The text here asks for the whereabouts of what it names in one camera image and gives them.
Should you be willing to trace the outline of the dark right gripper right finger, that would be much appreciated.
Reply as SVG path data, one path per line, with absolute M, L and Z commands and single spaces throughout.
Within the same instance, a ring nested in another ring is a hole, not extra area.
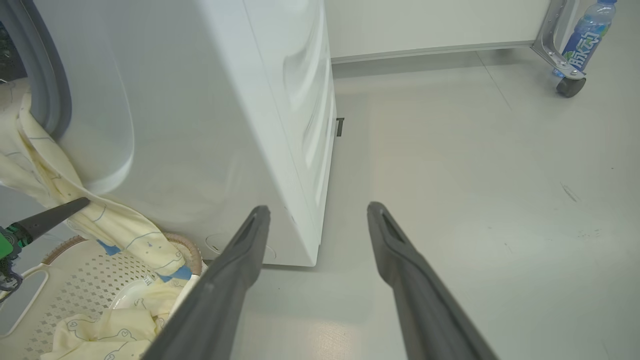
M 495 360 L 470 317 L 381 202 L 366 209 L 375 264 L 391 287 L 409 360 Z

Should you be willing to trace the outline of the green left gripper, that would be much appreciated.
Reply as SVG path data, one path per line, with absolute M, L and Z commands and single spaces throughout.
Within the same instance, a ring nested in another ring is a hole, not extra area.
M 29 218 L 21 219 L 8 227 L 0 228 L 0 290 L 2 297 L 11 296 L 22 285 L 23 278 L 14 271 L 23 248 L 48 231 L 64 223 L 90 204 L 86 197 L 44 210 Z

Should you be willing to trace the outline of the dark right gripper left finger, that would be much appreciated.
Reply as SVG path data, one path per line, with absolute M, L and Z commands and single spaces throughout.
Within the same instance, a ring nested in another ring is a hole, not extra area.
M 245 296 L 263 266 L 271 221 L 254 207 L 147 348 L 144 360 L 228 360 Z

